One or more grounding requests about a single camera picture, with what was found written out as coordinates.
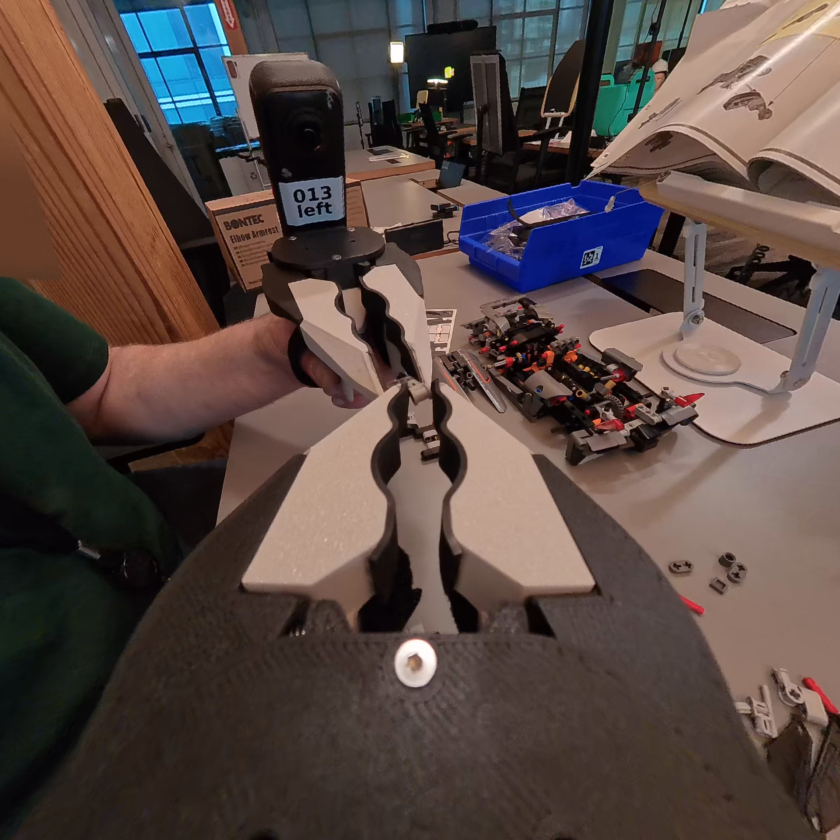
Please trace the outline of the grey computer monitor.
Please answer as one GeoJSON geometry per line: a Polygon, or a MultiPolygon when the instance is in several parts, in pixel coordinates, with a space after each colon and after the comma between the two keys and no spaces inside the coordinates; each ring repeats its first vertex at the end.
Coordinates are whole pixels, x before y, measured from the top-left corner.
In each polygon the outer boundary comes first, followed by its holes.
{"type": "Polygon", "coordinates": [[[485,152],[504,155],[519,148],[507,64],[499,51],[469,58],[476,116],[476,144],[485,152]]]}

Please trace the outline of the clear plastic parts bags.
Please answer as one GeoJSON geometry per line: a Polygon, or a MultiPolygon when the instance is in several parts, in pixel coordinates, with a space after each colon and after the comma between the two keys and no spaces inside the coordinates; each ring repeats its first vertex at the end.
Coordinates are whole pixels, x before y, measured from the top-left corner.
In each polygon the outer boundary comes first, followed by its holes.
{"type": "Polygon", "coordinates": [[[557,237],[570,223],[593,213],[571,198],[521,213],[509,203],[507,210],[507,222],[489,231],[480,243],[516,260],[522,259],[530,239],[537,233],[548,232],[557,237]]]}

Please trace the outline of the person's green shirt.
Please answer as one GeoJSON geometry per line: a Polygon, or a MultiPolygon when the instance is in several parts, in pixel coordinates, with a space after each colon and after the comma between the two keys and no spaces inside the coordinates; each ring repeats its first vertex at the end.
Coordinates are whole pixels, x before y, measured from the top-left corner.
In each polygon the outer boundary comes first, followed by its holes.
{"type": "Polygon", "coordinates": [[[174,571],[159,509],[67,409],[95,384],[107,341],[15,279],[1,289],[2,837],[84,729],[152,590],[125,560],[174,571]]]}

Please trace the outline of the person's left forearm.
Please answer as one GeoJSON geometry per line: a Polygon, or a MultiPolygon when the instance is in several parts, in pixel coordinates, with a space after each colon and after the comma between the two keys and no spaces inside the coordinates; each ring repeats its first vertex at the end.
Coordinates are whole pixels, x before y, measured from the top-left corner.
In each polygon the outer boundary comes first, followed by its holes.
{"type": "Polygon", "coordinates": [[[203,339],[112,348],[105,371],[67,409],[104,444],[186,439],[271,402],[256,379],[256,321],[203,339]]]}

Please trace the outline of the black wall screen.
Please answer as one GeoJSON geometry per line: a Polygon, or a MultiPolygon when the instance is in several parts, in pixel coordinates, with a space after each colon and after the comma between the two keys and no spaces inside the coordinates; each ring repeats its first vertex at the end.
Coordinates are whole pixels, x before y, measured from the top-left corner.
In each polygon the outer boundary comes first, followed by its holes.
{"type": "Polygon", "coordinates": [[[430,96],[431,105],[442,105],[446,113],[461,112],[473,100],[469,60],[471,56],[497,49],[497,27],[485,26],[451,33],[407,35],[404,39],[409,100],[429,89],[431,79],[443,79],[445,100],[430,96]]]}

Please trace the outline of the red hanging sign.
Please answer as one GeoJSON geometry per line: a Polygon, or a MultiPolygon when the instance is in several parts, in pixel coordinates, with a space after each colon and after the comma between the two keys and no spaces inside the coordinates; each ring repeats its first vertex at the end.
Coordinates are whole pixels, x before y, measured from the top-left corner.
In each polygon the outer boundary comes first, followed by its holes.
{"type": "Polygon", "coordinates": [[[238,56],[247,55],[249,49],[239,21],[235,2],[220,0],[213,1],[213,3],[222,21],[222,28],[232,54],[238,56]]]}

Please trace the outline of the black white lego sub-assembly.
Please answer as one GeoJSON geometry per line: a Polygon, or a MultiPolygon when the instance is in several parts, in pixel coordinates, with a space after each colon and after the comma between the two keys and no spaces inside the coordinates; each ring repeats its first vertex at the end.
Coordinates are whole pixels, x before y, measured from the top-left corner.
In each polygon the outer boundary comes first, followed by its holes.
{"type": "Polygon", "coordinates": [[[422,445],[421,460],[424,463],[439,457],[438,431],[431,416],[418,409],[409,409],[401,438],[411,438],[422,445]]]}

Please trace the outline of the pile of loose lego pieces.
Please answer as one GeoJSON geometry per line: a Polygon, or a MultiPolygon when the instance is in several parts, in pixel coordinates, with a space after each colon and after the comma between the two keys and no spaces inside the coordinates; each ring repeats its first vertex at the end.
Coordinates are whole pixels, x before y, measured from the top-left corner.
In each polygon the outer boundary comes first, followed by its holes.
{"type": "Polygon", "coordinates": [[[734,707],[759,741],[772,775],[823,838],[839,827],[839,712],[810,677],[772,668],[773,687],[734,707]]]}

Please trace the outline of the black pole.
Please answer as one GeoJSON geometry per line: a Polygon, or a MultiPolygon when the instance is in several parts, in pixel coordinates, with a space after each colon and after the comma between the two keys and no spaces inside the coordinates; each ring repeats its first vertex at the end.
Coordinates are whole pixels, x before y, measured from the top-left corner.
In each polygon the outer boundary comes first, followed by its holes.
{"type": "Polygon", "coordinates": [[[614,1],[591,1],[585,29],[584,52],[573,111],[570,150],[566,165],[573,186],[585,178],[597,96],[600,89],[614,1]]]}

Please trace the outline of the person's left hand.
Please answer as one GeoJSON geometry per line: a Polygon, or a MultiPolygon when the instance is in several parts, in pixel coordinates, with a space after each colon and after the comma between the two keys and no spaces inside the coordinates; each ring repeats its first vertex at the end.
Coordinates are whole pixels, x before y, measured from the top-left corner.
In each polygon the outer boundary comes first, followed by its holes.
{"type": "Polygon", "coordinates": [[[255,358],[247,369],[251,408],[267,406],[301,389],[321,391],[336,407],[366,407],[371,400],[344,390],[339,375],[311,352],[293,322],[268,314],[255,319],[255,358]]]}

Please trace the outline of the wooden pillar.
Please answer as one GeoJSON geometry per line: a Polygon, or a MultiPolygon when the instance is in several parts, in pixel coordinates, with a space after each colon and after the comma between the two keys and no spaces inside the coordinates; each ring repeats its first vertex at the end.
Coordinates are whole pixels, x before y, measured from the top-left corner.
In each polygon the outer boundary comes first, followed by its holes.
{"type": "Polygon", "coordinates": [[[202,338],[218,324],[48,2],[2,2],[2,125],[45,214],[58,277],[2,269],[111,343],[202,338]]]}

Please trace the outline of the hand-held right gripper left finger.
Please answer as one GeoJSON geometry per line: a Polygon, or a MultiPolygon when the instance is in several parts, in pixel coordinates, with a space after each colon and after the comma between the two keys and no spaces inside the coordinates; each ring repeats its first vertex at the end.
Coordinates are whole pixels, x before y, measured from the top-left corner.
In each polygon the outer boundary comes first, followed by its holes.
{"type": "Polygon", "coordinates": [[[241,580],[247,592],[336,602],[367,632],[404,629],[421,592],[388,483],[409,387],[394,384],[305,454],[241,580]]]}

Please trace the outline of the dark leaning board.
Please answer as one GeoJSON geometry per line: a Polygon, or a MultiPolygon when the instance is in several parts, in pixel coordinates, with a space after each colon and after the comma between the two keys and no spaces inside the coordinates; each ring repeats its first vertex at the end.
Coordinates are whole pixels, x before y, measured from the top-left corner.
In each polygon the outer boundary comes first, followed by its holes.
{"type": "Polygon", "coordinates": [[[215,319],[224,327],[227,324],[224,297],[230,289],[230,279],[209,219],[144,137],[125,103],[111,98],[104,102],[104,107],[215,319]]]}

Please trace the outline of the open instruction booklet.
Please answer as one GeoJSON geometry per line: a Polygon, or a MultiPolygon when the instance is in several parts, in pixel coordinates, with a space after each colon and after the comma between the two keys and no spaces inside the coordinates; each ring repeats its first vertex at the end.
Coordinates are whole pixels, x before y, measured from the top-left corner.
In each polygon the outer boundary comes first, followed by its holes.
{"type": "Polygon", "coordinates": [[[593,174],[684,172],[838,206],[839,2],[726,2],[595,160],[593,174]]]}

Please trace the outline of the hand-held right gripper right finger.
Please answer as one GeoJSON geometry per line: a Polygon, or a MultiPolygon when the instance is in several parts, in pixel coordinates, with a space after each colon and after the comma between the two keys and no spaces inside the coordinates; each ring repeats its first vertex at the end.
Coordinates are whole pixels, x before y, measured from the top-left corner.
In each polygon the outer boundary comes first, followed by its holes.
{"type": "Polygon", "coordinates": [[[457,630],[533,598],[590,595],[596,582],[538,459],[442,382],[432,384],[439,465],[450,481],[439,568],[457,630]]]}

